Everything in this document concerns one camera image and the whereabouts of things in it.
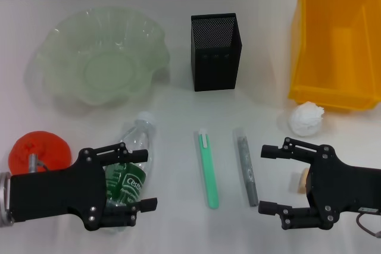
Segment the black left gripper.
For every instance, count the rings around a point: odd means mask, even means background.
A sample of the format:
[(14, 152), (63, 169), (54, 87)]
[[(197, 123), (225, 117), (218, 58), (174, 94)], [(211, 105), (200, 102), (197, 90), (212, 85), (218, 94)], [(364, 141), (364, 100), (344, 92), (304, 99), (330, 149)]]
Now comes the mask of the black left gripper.
[(125, 143), (85, 148), (68, 168), (14, 175), (10, 178), (10, 214), (14, 222), (65, 214), (78, 216), (88, 231), (134, 227), (137, 213), (152, 212), (157, 198), (126, 206), (107, 206), (103, 166), (148, 161), (148, 151), (128, 150)]

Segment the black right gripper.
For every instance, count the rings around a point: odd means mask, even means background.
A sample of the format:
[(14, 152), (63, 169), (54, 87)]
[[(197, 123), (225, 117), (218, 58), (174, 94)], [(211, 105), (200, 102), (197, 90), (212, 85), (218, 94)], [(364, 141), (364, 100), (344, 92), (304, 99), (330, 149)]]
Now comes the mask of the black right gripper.
[(310, 208), (260, 201), (258, 212), (279, 215), (282, 228), (329, 230), (343, 212), (380, 215), (380, 170), (342, 162), (333, 147), (286, 137), (281, 147), (263, 145), (261, 157), (294, 159), (310, 164), (307, 199)]

